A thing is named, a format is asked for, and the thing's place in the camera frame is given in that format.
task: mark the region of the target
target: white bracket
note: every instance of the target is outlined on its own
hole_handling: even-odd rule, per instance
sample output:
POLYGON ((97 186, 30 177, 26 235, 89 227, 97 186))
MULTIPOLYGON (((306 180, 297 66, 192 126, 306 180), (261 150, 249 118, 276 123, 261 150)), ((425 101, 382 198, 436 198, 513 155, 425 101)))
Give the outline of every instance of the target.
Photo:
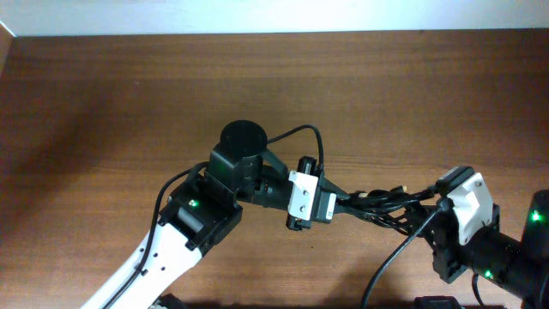
POLYGON ((480 173, 465 180, 448 194, 459 224, 460 245, 466 245, 478 230, 492 222, 493 200, 480 173))
POLYGON ((293 182, 288 214, 302 220, 310 220, 318 177, 291 171, 288 179, 293 182))

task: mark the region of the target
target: black round cap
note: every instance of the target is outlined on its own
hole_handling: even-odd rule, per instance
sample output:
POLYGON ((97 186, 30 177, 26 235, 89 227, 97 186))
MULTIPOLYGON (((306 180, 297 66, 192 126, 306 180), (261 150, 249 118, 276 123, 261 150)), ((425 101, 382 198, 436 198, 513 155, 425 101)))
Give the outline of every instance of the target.
POLYGON ((221 132, 221 149, 234 160, 259 155, 267 148, 267 133, 249 120, 237 120, 221 132))

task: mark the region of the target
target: green indicator light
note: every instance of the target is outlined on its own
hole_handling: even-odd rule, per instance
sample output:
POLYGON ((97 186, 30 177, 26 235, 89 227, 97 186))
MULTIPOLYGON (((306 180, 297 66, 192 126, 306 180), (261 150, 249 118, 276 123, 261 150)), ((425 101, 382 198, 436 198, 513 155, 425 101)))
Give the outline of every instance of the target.
POLYGON ((541 221, 541 215, 538 210, 534 210, 534 212, 532 213, 532 221, 541 221))

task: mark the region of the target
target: robotic arm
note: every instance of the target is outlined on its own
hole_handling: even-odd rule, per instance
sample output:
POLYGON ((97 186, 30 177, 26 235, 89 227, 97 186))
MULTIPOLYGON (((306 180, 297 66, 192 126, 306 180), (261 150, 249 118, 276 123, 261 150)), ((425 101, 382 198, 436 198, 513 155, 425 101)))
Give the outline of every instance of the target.
POLYGON ((499 232, 499 207, 482 175, 471 167, 455 167, 415 194, 403 186, 347 194, 325 178, 322 138, 315 127, 304 125, 268 140, 259 125, 239 120, 221 132, 209 162, 164 185, 149 233, 82 308, 149 308, 236 227, 242 216, 238 201, 287 211, 287 228, 295 231, 347 213, 406 235, 372 278, 362 307, 384 269, 415 237, 430 245, 433 269, 445 282, 452 283, 469 268, 523 299, 526 308, 549 307, 549 191, 534 195, 519 242, 499 232), (315 131, 319 160, 302 157, 297 170, 289 171, 267 146, 302 129, 315 131), (167 187, 184 175, 187 179, 159 212, 167 187), (436 206, 420 203, 436 194, 436 206), (398 210, 403 214, 393 216, 398 210))

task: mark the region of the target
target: brown tabletop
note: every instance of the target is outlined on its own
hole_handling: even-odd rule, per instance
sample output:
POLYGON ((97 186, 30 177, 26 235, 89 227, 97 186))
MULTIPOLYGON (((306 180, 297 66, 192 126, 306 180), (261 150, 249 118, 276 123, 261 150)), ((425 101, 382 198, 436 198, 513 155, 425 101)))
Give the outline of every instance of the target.
MULTIPOLYGON (((225 124, 323 135, 347 191, 418 191, 482 172, 520 238, 549 186, 549 32, 437 31, 15 39, 0 79, 0 307, 81 306, 148 231, 159 188, 208 159, 225 124)), ((314 135, 271 149, 290 167, 314 135)), ((189 302, 357 305, 398 233, 336 216, 300 233, 243 204, 231 234, 167 292, 189 302)), ((415 240, 371 302, 453 295, 415 240)), ((480 280, 487 304, 520 301, 480 280)))

